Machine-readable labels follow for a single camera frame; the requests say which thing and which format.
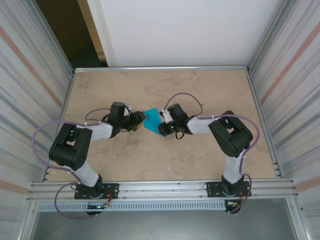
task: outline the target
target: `vent grille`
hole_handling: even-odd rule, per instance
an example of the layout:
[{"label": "vent grille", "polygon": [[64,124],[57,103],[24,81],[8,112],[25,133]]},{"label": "vent grille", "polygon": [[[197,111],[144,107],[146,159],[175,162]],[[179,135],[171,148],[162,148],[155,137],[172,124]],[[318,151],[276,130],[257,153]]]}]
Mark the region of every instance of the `vent grille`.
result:
[{"label": "vent grille", "polygon": [[[61,202],[57,205],[61,212],[226,210],[224,200],[111,201],[106,209],[88,209],[88,202]],[[94,205],[98,206],[100,203],[90,203],[90,206]],[[38,207],[38,212],[55,211],[55,205],[51,202],[43,202]]]}]

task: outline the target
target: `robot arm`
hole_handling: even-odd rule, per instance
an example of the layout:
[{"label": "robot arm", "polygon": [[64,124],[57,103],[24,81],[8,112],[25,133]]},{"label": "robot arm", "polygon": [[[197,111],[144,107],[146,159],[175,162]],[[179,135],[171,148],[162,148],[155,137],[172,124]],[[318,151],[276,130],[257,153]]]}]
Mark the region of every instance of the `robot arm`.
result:
[{"label": "robot arm", "polygon": [[[232,111],[223,114],[234,115]],[[250,130],[236,117],[188,117],[177,103],[162,109],[160,115],[165,118],[165,122],[158,126],[158,130],[164,136],[178,132],[188,135],[213,134],[226,155],[226,167],[221,178],[222,188],[227,196],[233,196],[244,181],[241,173],[242,158],[253,140]]]},{"label": "robot arm", "polygon": [[102,193],[102,178],[87,161],[90,142],[113,138],[121,130],[136,131],[145,119],[143,112],[131,112],[131,106],[114,102],[107,120],[97,125],[65,123],[50,148],[49,158],[70,169],[80,180],[83,192],[97,198]]}]

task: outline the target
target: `beige tabletop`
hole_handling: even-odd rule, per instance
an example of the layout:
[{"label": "beige tabletop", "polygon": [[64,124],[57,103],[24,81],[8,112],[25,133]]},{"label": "beige tabletop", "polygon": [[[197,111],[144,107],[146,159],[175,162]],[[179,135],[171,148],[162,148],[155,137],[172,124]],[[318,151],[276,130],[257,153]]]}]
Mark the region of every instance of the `beige tabletop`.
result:
[{"label": "beige tabletop", "polygon": [[[253,178],[275,178],[258,113],[243,70],[135,71],[77,73],[65,113],[65,120],[84,122],[87,112],[108,108],[112,102],[130,104],[133,111],[163,108],[178,93],[193,94],[203,104],[202,116],[227,110],[255,121],[261,138],[247,154],[243,171]],[[200,110],[195,100],[180,95],[179,103],[187,114]],[[96,112],[101,119],[108,111]],[[256,130],[246,126],[256,137]],[[136,132],[120,132],[111,139],[90,143],[87,160],[104,181],[170,181],[220,179],[225,155],[212,134],[186,135],[176,140],[164,138],[144,127]],[[63,171],[50,170],[48,181],[72,181]]]}]

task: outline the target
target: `corrugated metal wall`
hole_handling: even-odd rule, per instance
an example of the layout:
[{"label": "corrugated metal wall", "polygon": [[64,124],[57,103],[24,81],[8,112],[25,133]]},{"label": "corrugated metal wall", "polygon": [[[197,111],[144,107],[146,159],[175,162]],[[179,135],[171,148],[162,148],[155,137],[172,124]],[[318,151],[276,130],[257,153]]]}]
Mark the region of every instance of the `corrugated metal wall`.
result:
[{"label": "corrugated metal wall", "polygon": [[293,178],[320,239],[320,1],[296,1],[253,81],[282,171]]},{"label": "corrugated metal wall", "polygon": [[[72,69],[33,1],[0,1],[0,239],[12,239],[32,181],[44,167],[31,149],[33,131],[59,119]],[[37,148],[46,159],[56,128]]]}]

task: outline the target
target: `blue fabric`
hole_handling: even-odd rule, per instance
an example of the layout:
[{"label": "blue fabric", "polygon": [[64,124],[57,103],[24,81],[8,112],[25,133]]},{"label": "blue fabric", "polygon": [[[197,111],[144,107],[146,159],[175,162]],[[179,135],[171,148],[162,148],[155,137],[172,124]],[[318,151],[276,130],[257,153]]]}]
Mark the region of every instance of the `blue fabric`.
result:
[{"label": "blue fabric", "polygon": [[144,120],[143,126],[146,129],[148,129],[156,134],[159,134],[160,136],[163,136],[158,131],[158,126],[162,123],[158,109],[152,108],[150,110],[144,111],[144,113],[146,115],[146,120]]}]

